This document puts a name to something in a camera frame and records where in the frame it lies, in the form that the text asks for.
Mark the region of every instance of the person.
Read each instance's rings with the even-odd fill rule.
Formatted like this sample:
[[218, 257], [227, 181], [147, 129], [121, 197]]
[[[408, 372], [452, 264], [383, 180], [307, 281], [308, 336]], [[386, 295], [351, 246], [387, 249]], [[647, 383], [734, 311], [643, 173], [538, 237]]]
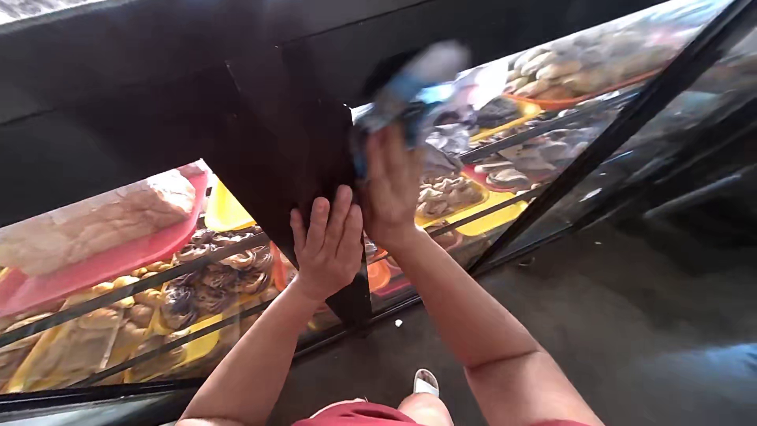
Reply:
[[[207, 378], [177, 426], [265, 424], [284, 384], [298, 334], [316, 308], [358, 272], [363, 228], [415, 285], [442, 340], [463, 365], [489, 424], [601, 425], [525, 327], [416, 227], [421, 150], [406, 150], [401, 130], [391, 126], [369, 137], [366, 152], [362, 211], [351, 204], [350, 188], [340, 186], [331, 205], [324, 198], [313, 202], [307, 232], [301, 213], [291, 212], [300, 264], [297, 277]], [[342, 401], [294, 426], [452, 425], [446, 406], [435, 395], [435, 381], [416, 375], [416, 385], [429, 392], [411, 394], [397, 409], [362, 399]]]

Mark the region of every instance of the gray floor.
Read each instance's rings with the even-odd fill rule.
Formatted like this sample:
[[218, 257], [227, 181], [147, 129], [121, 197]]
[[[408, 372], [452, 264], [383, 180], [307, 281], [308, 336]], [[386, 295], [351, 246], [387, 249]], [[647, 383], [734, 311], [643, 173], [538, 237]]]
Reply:
[[[601, 225], [534, 257], [479, 281], [606, 424], [757, 424], [757, 272], [742, 266], [754, 252], [670, 247]], [[485, 424], [421, 305], [300, 360], [269, 423], [358, 396], [396, 406], [419, 367], [436, 374], [456, 424]]]

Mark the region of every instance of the red tray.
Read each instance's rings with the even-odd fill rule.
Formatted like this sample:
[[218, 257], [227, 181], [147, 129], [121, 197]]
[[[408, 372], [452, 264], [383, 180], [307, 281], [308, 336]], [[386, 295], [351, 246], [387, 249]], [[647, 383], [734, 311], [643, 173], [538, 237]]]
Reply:
[[0, 317], [26, 311], [35, 305], [62, 299], [82, 288], [152, 262], [168, 258], [181, 249], [195, 232], [207, 188], [207, 173], [189, 178], [195, 187], [195, 205], [189, 218], [151, 235], [128, 241], [49, 274], [28, 277], [11, 269], [0, 281]]

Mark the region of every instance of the foot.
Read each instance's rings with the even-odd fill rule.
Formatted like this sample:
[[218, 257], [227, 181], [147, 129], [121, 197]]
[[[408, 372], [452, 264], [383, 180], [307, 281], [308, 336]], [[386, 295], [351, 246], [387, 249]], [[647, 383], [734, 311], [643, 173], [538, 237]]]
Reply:
[[433, 396], [439, 396], [439, 382], [436, 377], [425, 368], [416, 371], [415, 380], [413, 381], [413, 393], [430, 393]]

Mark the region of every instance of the glass display case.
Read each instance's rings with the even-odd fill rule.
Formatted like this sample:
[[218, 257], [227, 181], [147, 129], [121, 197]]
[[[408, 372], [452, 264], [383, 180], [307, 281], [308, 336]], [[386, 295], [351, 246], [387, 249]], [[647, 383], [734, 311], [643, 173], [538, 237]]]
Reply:
[[[427, 139], [462, 167], [423, 177], [416, 224], [475, 276], [607, 215], [753, 108], [754, 16], [748, 1], [673, 0], [433, 88], [463, 94]], [[0, 221], [0, 400], [197, 387], [296, 275], [286, 238], [245, 201], [274, 198], [270, 183], [247, 182], [240, 202], [221, 181], [245, 187], [238, 176], [208, 166], [251, 158], [229, 150], [250, 117], [242, 80], [204, 68], [0, 124], [26, 142], [3, 156], [52, 164], [8, 185]], [[330, 300], [296, 356], [419, 301], [364, 242], [367, 285], [349, 297], [370, 304]]]

